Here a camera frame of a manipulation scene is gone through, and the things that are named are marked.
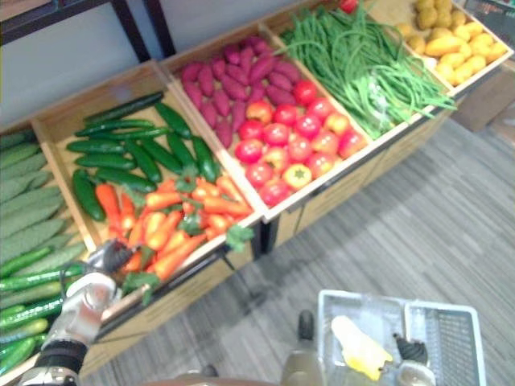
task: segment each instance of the yellow item in basket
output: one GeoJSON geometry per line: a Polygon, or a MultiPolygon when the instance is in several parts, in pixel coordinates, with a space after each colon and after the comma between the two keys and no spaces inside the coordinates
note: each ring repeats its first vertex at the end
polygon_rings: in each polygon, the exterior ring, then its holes
{"type": "Polygon", "coordinates": [[[385,366],[385,362],[393,362],[391,354],[346,316],[334,318],[331,329],[343,348],[345,363],[371,380],[379,380],[380,369],[385,366]]]}

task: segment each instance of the red tomato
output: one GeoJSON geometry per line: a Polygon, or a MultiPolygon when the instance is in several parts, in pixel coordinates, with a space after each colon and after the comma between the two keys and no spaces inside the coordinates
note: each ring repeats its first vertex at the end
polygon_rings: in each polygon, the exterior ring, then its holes
{"type": "Polygon", "coordinates": [[[266,183],[259,190],[259,195],[266,205],[273,207],[288,198],[290,188],[288,184],[281,179],[275,179],[266,183]]]}
{"type": "Polygon", "coordinates": [[[288,143],[288,155],[292,162],[304,162],[313,153],[311,143],[303,137],[297,137],[288,143]]]}
{"type": "Polygon", "coordinates": [[[234,154],[243,163],[255,163],[261,157],[263,144],[257,139],[245,139],[236,145],[234,154]]]}
{"type": "Polygon", "coordinates": [[[253,187],[262,187],[267,181],[272,179],[274,170],[268,163],[258,162],[250,165],[245,172],[245,177],[253,187]]]}
{"type": "Polygon", "coordinates": [[[272,166],[274,172],[279,174],[290,164],[288,153],[282,147],[270,147],[261,160],[272,166]]]}
{"type": "Polygon", "coordinates": [[[316,86],[310,80],[301,80],[295,85],[293,95],[299,105],[308,106],[316,98],[316,86]]]}
{"type": "Polygon", "coordinates": [[[313,179],[325,175],[335,165],[335,156],[326,153],[314,153],[307,160],[307,167],[313,174],[313,179]]]}
{"type": "Polygon", "coordinates": [[[306,114],[295,123],[295,131],[307,139],[312,139],[320,132],[320,119],[314,114],[306,114]]]}
{"type": "Polygon", "coordinates": [[[279,105],[274,112],[274,122],[293,126],[297,121],[297,108],[293,105],[279,105]]]}
{"type": "Polygon", "coordinates": [[[265,101],[252,102],[247,106],[247,110],[245,111],[247,119],[257,119],[264,125],[272,122],[273,113],[272,105],[265,101]]]}
{"type": "Polygon", "coordinates": [[[339,140],[332,131],[322,130],[319,135],[311,141],[314,151],[336,154],[338,152],[339,140]]]}
{"type": "Polygon", "coordinates": [[[334,111],[335,109],[327,98],[316,98],[309,106],[307,106],[307,113],[315,114],[322,123],[324,123],[325,118],[334,111]]]}
{"type": "Polygon", "coordinates": [[[282,123],[270,123],[263,129],[263,139],[271,146],[285,146],[290,136],[290,128],[282,123]]]}
{"type": "Polygon", "coordinates": [[[245,139],[262,139],[263,127],[264,126],[260,121],[251,119],[249,121],[245,121],[245,123],[240,126],[238,134],[242,141],[245,139]]]}

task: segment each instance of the potato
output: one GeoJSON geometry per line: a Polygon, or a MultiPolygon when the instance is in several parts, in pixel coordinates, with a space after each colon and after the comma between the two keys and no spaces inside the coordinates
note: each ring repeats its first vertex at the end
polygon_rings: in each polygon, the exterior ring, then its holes
{"type": "Polygon", "coordinates": [[[413,48],[413,51],[418,53],[419,55],[424,55],[426,50],[426,40],[422,36],[411,36],[408,39],[408,46],[413,48]]]}
{"type": "Polygon", "coordinates": [[[450,84],[455,83],[455,75],[452,67],[447,63],[438,63],[435,71],[440,74],[450,84]]]}
{"type": "Polygon", "coordinates": [[[454,30],[452,30],[454,36],[462,39],[467,42],[470,40],[470,33],[468,33],[468,29],[465,26],[457,26],[454,30]]]}
{"type": "Polygon", "coordinates": [[[453,10],[451,12],[452,26],[454,28],[463,26],[467,22],[467,16],[461,10],[453,10]]]}
{"type": "Polygon", "coordinates": [[[465,57],[463,54],[459,52],[451,52],[449,54],[445,54],[440,58],[440,63],[449,64],[452,68],[457,68],[461,66],[465,61],[465,57]]]}
{"type": "Polygon", "coordinates": [[[411,36],[413,33],[413,28],[411,28],[411,25],[408,23],[399,23],[396,24],[395,27],[401,32],[401,35],[404,39],[407,39],[411,36]]]}
{"type": "Polygon", "coordinates": [[[448,30],[447,28],[442,27],[435,27],[431,31],[431,34],[429,35],[429,40],[442,38],[443,36],[452,36],[451,30],[448,30]]]}
{"type": "Polygon", "coordinates": [[[469,22],[464,24],[464,26],[467,28],[471,38],[474,38],[483,32],[483,27],[478,22],[469,22]]]}
{"type": "Polygon", "coordinates": [[[418,28],[420,28],[421,30],[431,28],[436,23],[437,18],[438,12],[436,12],[435,8],[423,9],[417,16],[418,28]]]}
{"type": "Polygon", "coordinates": [[[503,43],[494,43],[490,47],[490,52],[486,55],[486,61],[487,63],[491,63],[497,59],[499,59],[501,56],[503,56],[507,52],[507,48],[503,43]]]}
{"type": "Polygon", "coordinates": [[[444,36],[431,40],[426,44],[426,55],[442,56],[451,52],[458,52],[461,48],[462,40],[455,36],[444,36]]]}
{"type": "Polygon", "coordinates": [[[467,63],[472,69],[472,74],[476,74],[486,67],[486,59],[484,56],[474,55],[472,58],[467,60],[467,63]]]}

